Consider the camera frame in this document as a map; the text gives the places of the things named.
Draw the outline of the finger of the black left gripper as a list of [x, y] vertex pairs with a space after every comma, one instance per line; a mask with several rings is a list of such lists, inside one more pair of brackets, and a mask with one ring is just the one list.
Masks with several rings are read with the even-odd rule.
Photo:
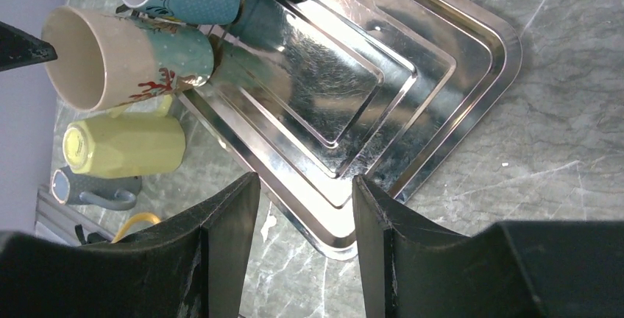
[[21, 68], [57, 59], [48, 42], [1, 22], [1, 71]]

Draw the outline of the beige teal patterned mug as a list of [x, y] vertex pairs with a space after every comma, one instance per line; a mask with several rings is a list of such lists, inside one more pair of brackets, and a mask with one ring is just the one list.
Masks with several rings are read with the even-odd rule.
[[60, 98], [103, 111], [204, 85], [213, 73], [208, 37], [191, 26], [62, 6], [41, 37], [57, 59], [45, 64]]

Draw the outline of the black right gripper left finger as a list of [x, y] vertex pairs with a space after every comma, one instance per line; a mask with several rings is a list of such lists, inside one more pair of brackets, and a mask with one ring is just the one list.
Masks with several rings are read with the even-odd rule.
[[70, 247], [4, 231], [1, 315], [236, 317], [259, 200], [248, 172], [116, 243]]

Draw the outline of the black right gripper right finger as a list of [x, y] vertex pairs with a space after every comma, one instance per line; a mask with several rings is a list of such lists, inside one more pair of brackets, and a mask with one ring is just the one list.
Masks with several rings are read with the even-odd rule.
[[621, 221], [501, 221], [451, 231], [358, 175], [368, 317], [621, 317]]

